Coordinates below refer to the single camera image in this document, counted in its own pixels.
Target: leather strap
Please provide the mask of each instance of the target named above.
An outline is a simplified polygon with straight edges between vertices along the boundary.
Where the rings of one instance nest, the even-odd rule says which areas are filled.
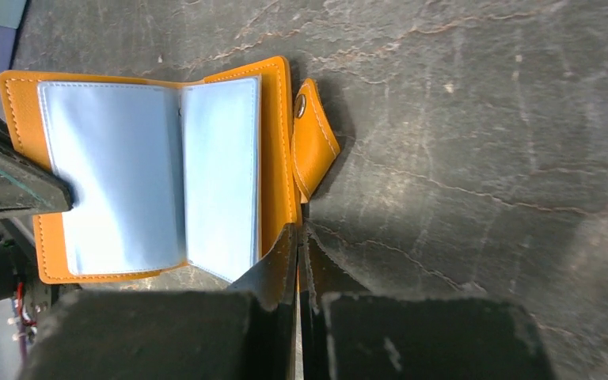
[[[296,99],[291,144],[294,181],[299,187],[301,203],[307,203],[341,148],[325,117],[313,79],[304,81]]]

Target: metal snap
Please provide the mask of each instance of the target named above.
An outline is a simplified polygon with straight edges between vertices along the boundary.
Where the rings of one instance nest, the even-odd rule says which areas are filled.
[[[303,93],[300,93],[297,96],[297,99],[294,100],[294,109],[297,110],[295,117],[298,119],[304,115],[304,110],[306,109],[306,97]]]

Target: open wallet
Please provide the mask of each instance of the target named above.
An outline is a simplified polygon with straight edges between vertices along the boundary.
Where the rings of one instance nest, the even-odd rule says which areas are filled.
[[[186,264],[234,281],[302,222],[340,152],[312,79],[293,115],[284,57],[190,83],[10,70],[0,90],[15,150],[73,198],[34,216],[45,283]]]

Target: floor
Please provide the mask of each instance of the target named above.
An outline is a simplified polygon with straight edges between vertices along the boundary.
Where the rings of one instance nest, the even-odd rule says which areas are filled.
[[[607,0],[32,0],[14,66],[190,81],[272,55],[344,147],[310,204],[337,262],[516,299],[561,378],[608,378]]]

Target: orange leather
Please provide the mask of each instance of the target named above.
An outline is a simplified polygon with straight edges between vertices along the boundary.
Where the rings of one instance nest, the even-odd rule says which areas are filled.
[[[255,75],[262,77],[260,228],[264,255],[276,242],[284,225],[301,224],[302,213],[298,200],[308,201],[340,151],[322,111],[315,83],[311,80],[306,80],[300,90],[300,93],[310,98],[310,102],[302,118],[297,119],[293,127],[290,67],[284,57],[273,57],[191,83],[102,75],[6,71],[0,75],[0,90],[15,150],[50,170],[37,94],[38,82],[111,82],[181,88],[201,82],[220,82]],[[304,191],[300,194],[300,188],[305,189],[306,194]],[[68,270],[62,215],[59,213],[35,216],[34,235],[39,275],[45,283],[124,281],[155,276],[161,272],[72,275]]]
[[[325,117],[316,82],[307,78],[297,96],[305,100],[304,113],[294,119],[292,163],[300,200],[307,203],[341,148]]]

